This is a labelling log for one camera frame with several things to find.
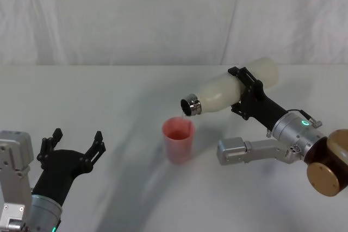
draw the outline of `plastic bottle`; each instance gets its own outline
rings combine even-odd
[[[278,67],[270,58],[260,58],[244,66],[263,82],[264,88],[278,82]],[[243,84],[226,72],[182,99],[181,108],[187,116],[220,111],[239,102],[243,89]]]

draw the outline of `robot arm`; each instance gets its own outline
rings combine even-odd
[[[32,204],[28,172],[33,159],[29,134],[0,132],[0,183],[4,197],[1,231],[21,231],[25,226],[22,221],[28,218]]]
[[[335,196],[348,185],[348,130],[337,130],[329,137],[317,130],[322,124],[307,113],[304,117],[285,110],[263,91],[263,84],[245,67],[233,67],[228,72],[244,85],[240,102],[232,112],[248,120],[254,117],[267,128],[267,137],[276,140],[257,142],[241,138],[219,142],[217,157],[220,164],[236,164],[275,158],[285,163],[303,160],[307,177],[313,187],[325,196]]]
[[[100,131],[85,153],[54,150],[63,134],[56,129],[53,136],[42,139],[37,159],[43,173],[33,191],[29,186],[29,164],[33,148],[27,133],[0,132],[0,183],[4,208],[0,219],[1,232],[55,232],[60,224],[62,205],[74,179],[93,170],[105,152]]]

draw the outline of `pink cup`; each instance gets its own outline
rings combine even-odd
[[[168,159],[181,164],[190,159],[195,126],[183,117],[173,117],[162,125]]]

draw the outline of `white table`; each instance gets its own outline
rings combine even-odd
[[[304,162],[219,165],[218,139],[265,138],[254,119],[246,122],[229,109],[195,116],[196,156],[179,167],[163,157],[161,124],[181,115],[180,99],[200,81],[226,69],[2,67],[0,129],[29,132],[35,156],[41,138],[57,127],[64,133],[57,149],[81,152],[102,131],[107,151],[73,183],[62,232],[346,232],[348,190],[320,195]],[[348,66],[280,66],[279,84],[267,93],[322,120],[321,131],[329,134],[348,127],[347,85]],[[34,184],[41,170],[36,160],[31,167]]]

